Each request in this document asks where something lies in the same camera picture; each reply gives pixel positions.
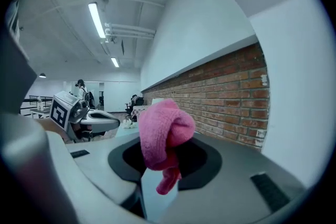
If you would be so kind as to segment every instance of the pink cloth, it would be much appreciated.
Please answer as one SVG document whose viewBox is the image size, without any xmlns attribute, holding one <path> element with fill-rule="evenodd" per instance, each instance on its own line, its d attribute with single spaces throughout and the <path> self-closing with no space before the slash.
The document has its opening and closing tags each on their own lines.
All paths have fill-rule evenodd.
<svg viewBox="0 0 336 224">
<path fill-rule="evenodd" d="M 174 147 L 191 139 L 195 122 L 180 110 L 172 99 L 151 105 L 139 118 L 141 151 L 146 167 L 163 170 L 163 179 L 156 191 L 167 194 L 181 179 L 179 161 Z"/>
</svg>

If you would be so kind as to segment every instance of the red brick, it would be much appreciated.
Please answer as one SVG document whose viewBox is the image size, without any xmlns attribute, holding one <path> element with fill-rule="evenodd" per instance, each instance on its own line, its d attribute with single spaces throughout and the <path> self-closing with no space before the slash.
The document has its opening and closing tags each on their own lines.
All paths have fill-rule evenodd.
<svg viewBox="0 0 336 224">
<path fill-rule="evenodd" d="M 237 54 L 237 61 L 238 62 L 245 62 L 245 55 L 241 54 L 241 53 L 238 53 Z"/>
<path fill-rule="evenodd" d="M 239 55 L 247 55 L 253 51 L 256 51 L 256 50 L 260 50 L 260 45 L 258 43 L 255 43 L 255 44 L 252 44 L 250 46 L 247 46 L 247 47 L 244 47 L 237 52 L 237 54 Z"/>
<path fill-rule="evenodd" d="M 250 91 L 248 91 L 248 90 L 219 93 L 219 98 L 224 98 L 224 99 L 249 98 L 249 97 L 250 97 Z"/>
<path fill-rule="evenodd" d="M 268 112 L 267 112 L 267 110 L 251 110 L 251 117 L 252 118 L 267 119 L 268 118 Z"/>
<path fill-rule="evenodd" d="M 223 136 L 231 140 L 237 140 L 238 138 L 238 134 L 227 132 L 227 131 L 224 131 Z"/>
<path fill-rule="evenodd" d="M 234 55 L 225 55 L 220 58 L 220 62 L 217 64 L 218 68 L 232 66 L 237 63 L 237 58 Z"/>
<path fill-rule="evenodd" d="M 217 68 L 215 70 L 209 71 L 209 72 L 199 76 L 199 79 L 200 80 L 206 80 L 206 79 L 216 78 L 216 77 L 222 76 L 224 74 L 226 74 L 224 69 L 218 69 Z"/>
<path fill-rule="evenodd" d="M 203 87 L 196 87 L 196 88 L 191 88 L 189 89 L 191 92 L 202 92 L 203 91 Z"/>
<path fill-rule="evenodd" d="M 263 85 L 261 79 L 242 81 L 240 84 L 242 89 L 254 89 L 254 88 L 265 88 L 267 85 Z"/>
<path fill-rule="evenodd" d="M 247 127 L 262 128 L 262 129 L 267 128 L 267 121 L 242 119 L 241 124 Z"/>
<path fill-rule="evenodd" d="M 200 68 L 200 67 L 196 67 L 196 68 L 188 71 L 188 77 L 189 78 L 191 78 L 193 76 L 198 76 L 200 74 L 203 74 L 203 68 Z"/>
<path fill-rule="evenodd" d="M 207 98 L 218 98 L 218 92 L 207 92 L 206 97 Z"/>
<path fill-rule="evenodd" d="M 228 123 L 238 124 L 239 123 L 239 118 L 238 117 L 233 117 L 233 116 L 225 116 L 224 121 L 228 122 Z"/>
<path fill-rule="evenodd" d="M 227 84 L 222 84 L 215 86 L 215 91 L 234 91 L 239 88 L 238 82 L 232 82 L 232 83 L 227 83 Z"/>
<path fill-rule="evenodd" d="M 201 128 L 202 127 L 202 122 L 198 122 L 198 121 L 195 121 L 195 125 L 197 126 L 197 127 L 199 127 L 199 128 Z"/>
<path fill-rule="evenodd" d="M 197 131 L 197 132 L 199 132 L 199 133 L 202 133 L 202 128 L 200 128 L 200 127 L 196 127 L 196 128 L 195 128 L 195 131 Z"/>
<path fill-rule="evenodd" d="M 266 136 L 266 130 L 257 130 L 257 129 L 251 129 L 248 131 L 249 136 L 255 136 L 258 138 L 265 138 Z"/>
<path fill-rule="evenodd" d="M 202 122 L 205 123 L 205 118 L 200 117 L 200 116 L 196 116 L 196 115 L 191 115 L 191 117 L 193 117 L 194 120 L 198 121 L 198 122 Z"/>
<path fill-rule="evenodd" d="M 235 108 L 240 107 L 240 101 L 239 100 L 225 100 L 224 106 L 233 106 Z"/>
<path fill-rule="evenodd" d="M 202 116 L 206 117 L 206 118 L 218 120 L 218 121 L 224 121 L 225 120 L 225 116 L 224 115 L 215 114 L 215 113 L 209 113 L 209 112 L 205 112 L 205 111 L 202 111 Z"/>
<path fill-rule="evenodd" d="M 218 112 L 223 114 L 230 114 L 240 116 L 240 109 L 233 109 L 233 108 L 221 108 L 219 107 L 217 111 L 210 111 L 210 112 Z"/>
<path fill-rule="evenodd" d="M 174 98 L 183 98 L 183 94 L 172 94 L 171 97 L 174 97 Z"/>
<path fill-rule="evenodd" d="M 207 86 L 207 87 L 203 87 L 201 91 L 204 92 L 215 92 L 215 86 Z"/>
<path fill-rule="evenodd" d="M 245 108 L 268 108 L 268 101 L 264 100 L 243 100 L 241 106 Z"/>
<path fill-rule="evenodd" d="M 239 123 L 239 117 L 234 116 L 226 116 L 222 114 L 215 114 L 215 113 L 209 113 L 209 112 L 202 112 L 202 116 L 218 121 L 224 121 L 228 123 L 238 124 Z"/>
<path fill-rule="evenodd" d="M 213 132 L 215 134 L 220 134 L 220 135 L 223 134 L 223 129 L 213 127 L 213 126 L 210 126 L 210 125 L 207 125 L 207 124 L 204 124 L 204 123 L 201 123 L 201 128 L 203 128 L 207 131 Z"/>
<path fill-rule="evenodd" d="M 200 110 L 190 109 L 191 113 L 197 116 L 201 116 L 202 112 Z"/>
<path fill-rule="evenodd" d="M 256 58 L 260 58 L 263 56 L 263 53 L 261 52 L 260 49 L 252 50 L 248 53 L 245 54 L 245 60 L 252 60 Z"/>
<path fill-rule="evenodd" d="M 238 126 L 238 125 L 232 125 L 224 122 L 219 122 L 218 123 L 219 128 L 223 128 L 228 131 L 236 132 L 236 133 L 241 133 L 241 134 L 246 134 L 247 133 L 247 128 Z"/>
<path fill-rule="evenodd" d="M 224 105 L 224 100 L 221 100 L 221 99 L 203 99 L 201 104 L 205 104 L 205 105 Z"/>
<path fill-rule="evenodd" d="M 267 75 L 266 68 L 262 68 L 262 69 L 255 70 L 255 71 L 250 71 L 250 78 L 251 79 L 260 78 L 261 75 Z"/>
<path fill-rule="evenodd" d="M 248 72 L 241 72 L 217 78 L 217 83 L 226 83 L 248 79 Z"/>
<path fill-rule="evenodd" d="M 183 90 L 178 90 L 175 93 L 192 93 L 193 89 L 183 89 Z"/>
<path fill-rule="evenodd" d="M 257 136 L 258 130 L 256 129 L 250 129 L 248 130 L 248 135 L 249 136 Z"/>
<path fill-rule="evenodd" d="M 200 92 L 200 93 L 190 93 L 189 94 L 190 98 L 205 98 L 205 92 Z"/>
<path fill-rule="evenodd" d="M 251 60 L 247 62 L 241 62 L 239 64 L 239 69 L 240 71 L 245 71 L 245 70 L 250 70 L 250 69 L 257 69 L 261 67 L 265 67 L 266 64 L 263 61 L 263 59 L 256 59 L 256 60 Z"/>
<path fill-rule="evenodd" d="M 243 136 L 240 135 L 238 137 L 238 141 L 246 143 L 246 144 L 250 144 L 253 146 L 262 146 L 263 140 L 261 139 L 257 139 L 257 138 L 253 138 L 253 137 L 249 137 L 249 136 Z"/>
<path fill-rule="evenodd" d="M 253 98 L 269 98 L 269 91 L 268 90 L 255 90 L 252 91 Z"/>
<path fill-rule="evenodd" d="M 212 126 L 217 126 L 218 122 L 210 119 L 206 119 L 205 121 L 206 124 L 212 125 Z"/>
<path fill-rule="evenodd" d="M 189 114 L 192 114 L 192 110 L 191 109 L 187 109 L 187 108 L 184 108 L 184 111 L 189 113 Z"/>
<path fill-rule="evenodd" d="M 194 87 L 200 87 L 200 86 L 204 86 L 205 82 L 204 81 L 197 81 L 197 82 L 192 82 L 192 83 L 188 83 L 183 85 L 183 88 L 194 88 Z"/>
<path fill-rule="evenodd" d="M 207 80 L 205 81 L 205 83 L 206 83 L 207 85 L 213 85 L 213 84 L 216 84 L 216 83 L 217 83 L 217 78 L 207 79 Z"/>
<path fill-rule="evenodd" d="M 222 74 L 227 75 L 227 74 L 232 74 L 238 71 L 239 66 L 230 66 L 230 67 L 225 67 L 223 69 Z"/>
<path fill-rule="evenodd" d="M 205 130 L 204 134 L 205 134 L 206 136 L 210 136 L 210 137 L 213 137 L 213 138 L 216 138 L 216 139 L 225 140 L 224 137 L 222 137 L 222 136 L 220 136 L 220 135 L 218 135 L 218 134 L 215 134 L 215 133 L 213 133 L 213 132 L 210 132 L 210 131 L 206 131 L 206 130 Z"/>
<path fill-rule="evenodd" d="M 190 103 L 190 104 L 200 104 L 201 99 L 183 99 L 181 102 Z"/>
<path fill-rule="evenodd" d="M 205 106 L 199 105 L 199 104 L 190 104 L 191 109 L 196 109 L 196 110 L 205 110 Z"/>
</svg>

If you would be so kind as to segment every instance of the ceiling light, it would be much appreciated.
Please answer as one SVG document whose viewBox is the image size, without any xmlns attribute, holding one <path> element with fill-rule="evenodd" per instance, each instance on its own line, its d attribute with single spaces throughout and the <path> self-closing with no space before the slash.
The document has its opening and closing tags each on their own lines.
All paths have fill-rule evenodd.
<svg viewBox="0 0 336 224">
<path fill-rule="evenodd" d="M 97 3 L 90 3 L 89 4 L 89 9 L 90 9 L 90 13 L 91 13 L 93 22 L 96 26 L 97 32 L 99 34 L 99 37 L 105 38 L 105 33 L 104 33 L 104 30 L 103 30 L 103 27 L 101 26 L 99 14 L 98 14 Z"/>
<path fill-rule="evenodd" d="M 116 58 L 111 58 L 112 62 L 114 63 L 115 67 L 119 67 Z"/>
</svg>

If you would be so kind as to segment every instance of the desk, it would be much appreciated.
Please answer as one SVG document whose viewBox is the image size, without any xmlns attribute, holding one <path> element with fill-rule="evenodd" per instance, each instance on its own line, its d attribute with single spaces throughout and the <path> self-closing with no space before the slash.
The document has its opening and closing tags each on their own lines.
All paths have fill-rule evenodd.
<svg viewBox="0 0 336 224">
<path fill-rule="evenodd" d="M 34 118 L 34 114 L 37 114 L 39 119 L 47 118 L 47 117 L 49 117 L 49 113 L 50 113 L 50 107 L 44 108 L 43 111 L 38 110 L 38 109 L 31 109 L 30 110 L 30 114 L 32 115 L 32 118 Z"/>
<path fill-rule="evenodd" d="M 119 206 L 123 202 L 122 197 L 132 193 L 136 184 L 120 180 L 109 167 L 107 156 L 115 147 L 113 139 L 69 146 L 55 133 L 47 132 L 47 135 L 52 163 L 74 207 L 79 224 L 110 224 L 111 219 L 117 219 L 118 223 L 147 223 Z M 69 151 L 77 150 L 88 150 L 90 154 L 73 159 Z M 94 184 L 99 187 L 103 185 L 106 194 Z"/>
<path fill-rule="evenodd" d="M 139 115 L 141 114 L 141 112 L 147 110 L 148 107 L 149 105 L 135 105 L 133 107 L 131 116 L 132 117 L 137 116 L 139 118 Z"/>
<path fill-rule="evenodd" d="M 129 134 L 135 134 L 139 132 L 139 127 L 137 122 L 133 122 L 133 124 L 136 124 L 136 128 L 131 128 L 131 129 L 124 129 L 123 123 L 120 123 L 120 126 L 117 130 L 117 134 L 115 135 L 116 137 L 121 137 Z"/>
</svg>

